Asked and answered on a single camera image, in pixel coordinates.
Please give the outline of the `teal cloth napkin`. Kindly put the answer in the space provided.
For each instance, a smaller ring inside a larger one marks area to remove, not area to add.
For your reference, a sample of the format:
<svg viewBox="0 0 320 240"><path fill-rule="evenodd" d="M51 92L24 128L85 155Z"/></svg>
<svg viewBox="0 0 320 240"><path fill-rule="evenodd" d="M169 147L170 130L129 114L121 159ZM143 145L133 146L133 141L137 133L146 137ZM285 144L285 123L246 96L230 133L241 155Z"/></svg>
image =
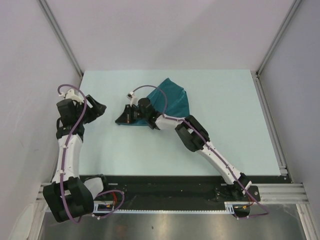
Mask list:
<svg viewBox="0 0 320 240"><path fill-rule="evenodd" d="M159 86L141 85L134 89L136 92L142 88L153 88L154 90L149 93L145 98L149 98L153 107L160 112L161 117L163 114L173 118L185 118L190 115L189 100L186 90L166 78ZM145 120L138 120L133 124L121 124L133 126L148 126Z"/></svg>

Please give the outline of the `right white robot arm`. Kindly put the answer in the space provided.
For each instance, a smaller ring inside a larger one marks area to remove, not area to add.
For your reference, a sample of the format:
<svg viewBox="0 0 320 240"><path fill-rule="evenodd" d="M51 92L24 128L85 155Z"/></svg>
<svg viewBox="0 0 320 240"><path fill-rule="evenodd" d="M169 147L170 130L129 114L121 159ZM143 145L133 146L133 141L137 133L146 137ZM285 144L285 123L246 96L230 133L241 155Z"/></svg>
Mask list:
<svg viewBox="0 0 320 240"><path fill-rule="evenodd" d="M115 123L133 125L140 120L144 120L152 130L175 130L189 151L201 155L220 173L224 182L231 187L230 194L235 200L242 201L248 196L251 180L219 153L211 142L209 133L194 116L174 117L160 113L150 99L145 97L141 98L137 105L125 105L123 113Z"/></svg>

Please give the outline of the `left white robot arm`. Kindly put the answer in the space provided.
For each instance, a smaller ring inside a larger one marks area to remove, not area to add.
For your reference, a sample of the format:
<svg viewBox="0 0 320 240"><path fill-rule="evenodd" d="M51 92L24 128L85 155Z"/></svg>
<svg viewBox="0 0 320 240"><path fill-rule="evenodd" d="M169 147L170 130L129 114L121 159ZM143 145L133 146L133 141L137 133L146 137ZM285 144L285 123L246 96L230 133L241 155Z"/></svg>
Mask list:
<svg viewBox="0 0 320 240"><path fill-rule="evenodd" d="M91 95L82 98L74 94L67 94L56 106L60 114L56 121L58 162L43 196L55 220L62 223L92 213L96 197L105 200L110 196L111 188L103 183L102 175L82 181L79 173L84 125L102 116L107 107Z"/></svg>

